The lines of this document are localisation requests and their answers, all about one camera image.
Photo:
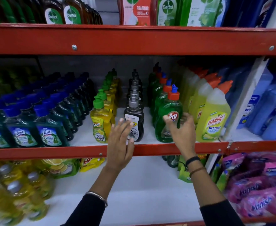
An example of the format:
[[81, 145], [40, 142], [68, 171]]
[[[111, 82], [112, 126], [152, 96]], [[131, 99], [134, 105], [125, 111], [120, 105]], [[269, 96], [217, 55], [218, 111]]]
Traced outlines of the group of grey-capped yellow bottles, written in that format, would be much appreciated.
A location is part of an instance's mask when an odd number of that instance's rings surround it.
[[53, 176], [41, 160], [0, 161], [0, 226], [45, 218], [54, 189]]

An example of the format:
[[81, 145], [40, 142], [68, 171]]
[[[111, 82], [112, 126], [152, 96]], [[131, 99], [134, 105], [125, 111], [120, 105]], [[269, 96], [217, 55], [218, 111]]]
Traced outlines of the person's right forearm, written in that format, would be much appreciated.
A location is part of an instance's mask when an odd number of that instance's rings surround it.
[[[203, 167], [200, 161], [188, 165], [189, 172]], [[245, 226], [207, 171], [196, 172], [191, 179], [205, 226]]]

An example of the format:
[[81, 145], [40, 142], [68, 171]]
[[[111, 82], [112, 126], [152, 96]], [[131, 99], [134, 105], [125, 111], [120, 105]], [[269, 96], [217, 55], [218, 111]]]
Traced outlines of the red refill pouch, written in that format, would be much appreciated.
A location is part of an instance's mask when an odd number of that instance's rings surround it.
[[154, 26], [157, 0], [117, 0], [120, 25]]

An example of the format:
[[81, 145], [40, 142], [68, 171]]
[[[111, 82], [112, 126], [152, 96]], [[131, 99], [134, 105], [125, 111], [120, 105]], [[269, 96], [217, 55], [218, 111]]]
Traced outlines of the light green lime pouch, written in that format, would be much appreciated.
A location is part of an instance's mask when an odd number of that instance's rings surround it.
[[179, 25], [214, 27], [221, 0], [182, 0]]

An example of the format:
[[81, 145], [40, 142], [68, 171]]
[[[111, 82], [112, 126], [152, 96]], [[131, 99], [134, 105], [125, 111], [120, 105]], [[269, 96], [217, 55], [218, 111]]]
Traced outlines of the brown thread wrist band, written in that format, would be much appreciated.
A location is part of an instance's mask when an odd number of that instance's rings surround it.
[[202, 170], [207, 170], [205, 167], [200, 167], [200, 168], [197, 168], [197, 169], [195, 169], [195, 170], [193, 170], [192, 172], [190, 172], [190, 174], [189, 174], [189, 177], [190, 177], [190, 179], [192, 179], [192, 176], [196, 173], [196, 172], [199, 172], [199, 171], [202, 171]]

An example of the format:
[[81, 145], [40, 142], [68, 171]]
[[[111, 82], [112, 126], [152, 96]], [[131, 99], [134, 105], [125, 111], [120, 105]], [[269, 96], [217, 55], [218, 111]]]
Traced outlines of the yellow refill pouch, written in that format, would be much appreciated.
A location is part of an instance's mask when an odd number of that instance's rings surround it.
[[105, 162], [105, 158], [82, 158], [80, 159], [80, 172], [86, 172], [93, 168], [99, 167]]

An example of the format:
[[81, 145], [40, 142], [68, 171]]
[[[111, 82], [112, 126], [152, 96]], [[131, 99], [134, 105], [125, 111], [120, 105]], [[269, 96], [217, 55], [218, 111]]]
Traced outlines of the long red shelf rail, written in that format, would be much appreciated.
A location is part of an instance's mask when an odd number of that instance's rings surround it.
[[0, 55], [276, 57], [276, 29], [0, 23]]
[[[225, 153], [228, 144], [228, 142], [196, 143], [195, 151], [198, 154]], [[133, 156], [163, 156], [179, 154], [180, 151], [173, 143], [136, 144], [133, 152]], [[106, 157], [106, 155], [106, 145], [0, 149], [0, 160], [73, 159], [97, 156]]]

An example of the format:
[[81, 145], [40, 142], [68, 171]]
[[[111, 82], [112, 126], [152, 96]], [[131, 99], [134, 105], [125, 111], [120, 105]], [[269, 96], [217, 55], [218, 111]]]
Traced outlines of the row of orange-capped green bottles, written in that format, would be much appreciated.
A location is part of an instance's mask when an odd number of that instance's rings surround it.
[[155, 137], [159, 142], [172, 143], [170, 129], [167, 127], [164, 116], [174, 122], [176, 128], [180, 127], [182, 116], [182, 104], [180, 103], [180, 92], [172, 78], [168, 78], [162, 72], [159, 63], [156, 63], [153, 72], [148, 78], [147, 96], [148, 105], [152, 117], [152, 125], [155, 128]]

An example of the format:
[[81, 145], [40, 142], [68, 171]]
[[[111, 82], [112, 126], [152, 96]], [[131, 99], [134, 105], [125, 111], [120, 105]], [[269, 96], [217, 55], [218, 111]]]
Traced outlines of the person's left hand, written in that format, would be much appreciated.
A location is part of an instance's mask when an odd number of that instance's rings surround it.
[[106, 163], [106, 167], [116, 174], [120, 173], [132, 159], [132, 156], [127, 156], [128, 135], [131, 131], [132, 122], [127, 120], [127, 127], [121, 137], [117, 137], [117, 124], [112, 125], [108, 138]]

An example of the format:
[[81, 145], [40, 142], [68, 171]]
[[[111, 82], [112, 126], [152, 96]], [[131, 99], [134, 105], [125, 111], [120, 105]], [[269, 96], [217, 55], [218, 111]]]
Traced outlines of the row of grey-capped black bottles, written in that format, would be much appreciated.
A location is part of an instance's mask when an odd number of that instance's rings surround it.
[[129, 79], [129, 84], [130, 88], [127, 94], [128, 102], [124, 110], [125, 120], [132, 122], [128, 139], [134, 139], [135, 142], [140, 142], [144, 136], [144, 105], [141, 81], [136, 69], [132, 72], [132, 78]]

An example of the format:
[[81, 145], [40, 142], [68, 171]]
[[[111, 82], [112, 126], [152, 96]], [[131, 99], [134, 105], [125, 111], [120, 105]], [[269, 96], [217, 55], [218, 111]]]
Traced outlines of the row of brown antiseptic bottles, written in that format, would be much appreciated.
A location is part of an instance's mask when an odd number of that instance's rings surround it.
[[102, 25], [95, 0], [38, 0], [47, 24]]

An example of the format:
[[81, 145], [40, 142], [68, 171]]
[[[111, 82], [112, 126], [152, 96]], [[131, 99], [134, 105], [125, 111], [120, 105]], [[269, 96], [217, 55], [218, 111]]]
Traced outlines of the group of light blue bottles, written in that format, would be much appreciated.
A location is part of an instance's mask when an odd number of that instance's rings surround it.
[[276, 116], [276, 76], [266, 67], [244, 109], [237, 130], [262, 136]]

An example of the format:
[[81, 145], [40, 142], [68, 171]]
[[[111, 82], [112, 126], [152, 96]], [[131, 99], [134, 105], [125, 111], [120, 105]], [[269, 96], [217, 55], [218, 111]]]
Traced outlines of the group of dark blue packs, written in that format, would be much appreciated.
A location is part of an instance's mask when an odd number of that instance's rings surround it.
[[222, 27], [266, 28], [276, 0], [226, 0]]

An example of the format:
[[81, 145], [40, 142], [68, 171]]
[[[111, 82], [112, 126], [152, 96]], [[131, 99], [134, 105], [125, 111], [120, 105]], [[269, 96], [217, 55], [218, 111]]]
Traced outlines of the blue refill pouch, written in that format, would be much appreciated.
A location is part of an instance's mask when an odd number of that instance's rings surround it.
[[217, 8], [217, 13], [215, 16], [215, 27], [222, 27], [226, 13], [229, 9], [230, 0], [220, 0], [219, 6]]

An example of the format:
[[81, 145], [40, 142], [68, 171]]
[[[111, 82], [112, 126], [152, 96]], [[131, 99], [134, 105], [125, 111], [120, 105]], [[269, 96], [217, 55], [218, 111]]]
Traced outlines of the black wrist band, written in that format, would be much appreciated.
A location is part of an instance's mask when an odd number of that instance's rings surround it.
[[193, 157], [189, 158], [188, 160], [186, 160], [185, 167], [188, 168], [188, 165], [194, 161], [201, 161], [201, 160], [198, 156], [193, 156]]

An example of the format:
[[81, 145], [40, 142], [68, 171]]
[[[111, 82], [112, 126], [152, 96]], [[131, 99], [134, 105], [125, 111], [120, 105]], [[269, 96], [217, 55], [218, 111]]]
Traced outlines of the row of bright green bottles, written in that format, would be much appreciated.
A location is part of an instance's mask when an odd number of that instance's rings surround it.
[[42, 0], [0, 0], [0, 23], [45, 23]]

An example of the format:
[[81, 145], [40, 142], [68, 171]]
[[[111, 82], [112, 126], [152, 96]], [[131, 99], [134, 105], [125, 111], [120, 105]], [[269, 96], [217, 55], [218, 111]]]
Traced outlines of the short red shelf rail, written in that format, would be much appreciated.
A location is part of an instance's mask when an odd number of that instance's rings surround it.
[[226, 153], [275, 152], [276, 140], [235, 141], [228, 145]]

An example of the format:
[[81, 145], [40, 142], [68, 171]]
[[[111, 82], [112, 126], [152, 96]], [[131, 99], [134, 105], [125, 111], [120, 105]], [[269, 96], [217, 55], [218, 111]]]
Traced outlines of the row of yellow toilet cleaner bottles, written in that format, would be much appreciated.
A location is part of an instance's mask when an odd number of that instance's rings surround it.
[[193, 118], [197, 142], [217, 141], [231, 113], [226, 94], [233, 80], [222, 80], [217, 72], [200, 66], [190, 65], [183, 71], [180, 101]]

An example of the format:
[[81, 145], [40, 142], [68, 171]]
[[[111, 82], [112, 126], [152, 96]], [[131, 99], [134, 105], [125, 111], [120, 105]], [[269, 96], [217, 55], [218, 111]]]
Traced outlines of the green refill pouch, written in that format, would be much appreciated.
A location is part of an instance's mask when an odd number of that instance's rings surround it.
[[179, 26], [183, 0], [157, 0], [156, 26]]

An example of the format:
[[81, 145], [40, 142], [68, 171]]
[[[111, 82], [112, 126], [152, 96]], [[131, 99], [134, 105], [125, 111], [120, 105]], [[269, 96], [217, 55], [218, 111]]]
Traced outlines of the silver bangle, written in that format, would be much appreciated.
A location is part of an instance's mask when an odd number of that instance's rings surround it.
[[92, 196], [95, 196], [97, 198], [99, 198], [100, 200], [102, 200], [104, 202], [104, 205], [105, 205], [105, 208], [108, 207], [108, 203], [107, 203], [107, 200], [104, 199], [102, 196], [100, 196], [99, 194], [95, 193], [95, 192], [92, 192], [92, 191], [87, 191], [85, 193], [85, 195], [92, 195]]

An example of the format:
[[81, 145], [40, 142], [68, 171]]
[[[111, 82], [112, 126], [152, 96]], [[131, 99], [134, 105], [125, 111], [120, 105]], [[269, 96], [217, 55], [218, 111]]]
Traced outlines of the pile of pink pouches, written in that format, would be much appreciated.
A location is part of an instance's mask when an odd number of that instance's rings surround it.
[[236, 153], [222, 158], [216, 182], [242, 217], [276, 215], [276, 152]]

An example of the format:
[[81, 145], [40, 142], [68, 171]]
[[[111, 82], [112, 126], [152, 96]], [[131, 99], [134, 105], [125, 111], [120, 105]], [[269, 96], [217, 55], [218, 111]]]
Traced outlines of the row of blue-capped dark green bottles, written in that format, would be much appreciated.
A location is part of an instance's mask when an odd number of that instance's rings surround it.
[[0, 79], [0, 149], [66, 147], [92, 110], [96, 95], [88, 72], [54, 72], [17, 89]]

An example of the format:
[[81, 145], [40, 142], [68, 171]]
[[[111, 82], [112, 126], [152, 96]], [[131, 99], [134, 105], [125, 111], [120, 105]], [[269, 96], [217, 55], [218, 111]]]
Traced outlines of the person's left forearm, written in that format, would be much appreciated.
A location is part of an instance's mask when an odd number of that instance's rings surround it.
[[[119, 173], [110, 171], [106, 165], [89, 191], [107, 200]], [[64, 224], [60, 226], [99, 226], [105, 211], [102, 200], [92, 195], [84, 195]]]

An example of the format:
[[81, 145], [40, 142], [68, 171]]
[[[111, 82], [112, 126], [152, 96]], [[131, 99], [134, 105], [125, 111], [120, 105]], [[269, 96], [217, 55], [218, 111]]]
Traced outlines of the row of olive green bottles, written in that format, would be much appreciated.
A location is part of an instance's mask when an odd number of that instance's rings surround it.
[[33, 66], [0, 66], [0, 97], [21, 90], [42, 77], [43, 74]]

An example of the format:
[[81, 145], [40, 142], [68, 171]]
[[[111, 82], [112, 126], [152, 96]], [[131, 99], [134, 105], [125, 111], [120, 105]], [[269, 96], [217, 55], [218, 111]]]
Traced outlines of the green lemon print pouch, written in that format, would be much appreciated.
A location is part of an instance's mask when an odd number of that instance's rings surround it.
[[79, 159], [43, 159], [42, 163], [49, 169], [54, 179], [74, 176], [79, 172]]

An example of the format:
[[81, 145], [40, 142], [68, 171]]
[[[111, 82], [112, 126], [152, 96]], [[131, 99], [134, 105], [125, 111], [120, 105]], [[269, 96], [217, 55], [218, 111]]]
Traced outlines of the person's right hand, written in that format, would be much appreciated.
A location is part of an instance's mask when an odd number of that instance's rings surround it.
[[183, 113], [184, 123], [176, 132], [170, 132], [172, 139], [185, 160], [197, 156], [195, 152], [196, 131], [193, 117], [189, 113]]

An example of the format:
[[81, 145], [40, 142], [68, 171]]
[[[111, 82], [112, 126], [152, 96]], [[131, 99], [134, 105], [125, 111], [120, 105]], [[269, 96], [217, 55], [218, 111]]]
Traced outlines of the row of green-capped yellow bottles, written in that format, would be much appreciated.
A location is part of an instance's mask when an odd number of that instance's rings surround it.
[[93, 110], [90, 113], [92, 121], [92, 132], [95, 140], [101, 144], [108, 143], [108, 137], [115, 124], [117, 114], [117, 86], [115, 81], [115, 69], [109, 71], [105, 76], [98, 93], [93, 100]]

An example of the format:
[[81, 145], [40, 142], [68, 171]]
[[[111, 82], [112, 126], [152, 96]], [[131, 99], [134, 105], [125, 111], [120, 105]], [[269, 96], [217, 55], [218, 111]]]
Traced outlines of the row of dark blue bottles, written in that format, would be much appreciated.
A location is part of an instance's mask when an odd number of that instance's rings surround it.
[[231, 109], [231, 113], [224, 125], [225, 128], [230, 122], [230, 118], [234, 112], [242, 88], [244, 87], [252, 66], [253, 64], [251, 62], [246, 62], [244, 64], [240, 63], [236, 66], [227, 64], [218, 69], [218, 76], [222, 77], [221, 83], [231, 80], [233, 81], [230, 90], [225, 95], [226, 101]]

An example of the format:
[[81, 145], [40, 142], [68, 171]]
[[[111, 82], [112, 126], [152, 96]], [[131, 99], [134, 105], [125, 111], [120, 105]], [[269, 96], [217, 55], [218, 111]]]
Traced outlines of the group of green refill pouches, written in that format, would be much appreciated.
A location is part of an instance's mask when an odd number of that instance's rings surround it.
[[[199, 155], [202, 164], [209, 172], [211, 180], [222, 192], [225, 190], [230, 177], [230, 173], [233, 170], [229, 166], [225, 165], [225, 157], [225, 155], [221, 154]], [[178, 179], [187, 183], [192, 183], [190, 173], [185, 166], [185, 160], [183, 156], [180, 156], [178, 171], [180, 172]]]

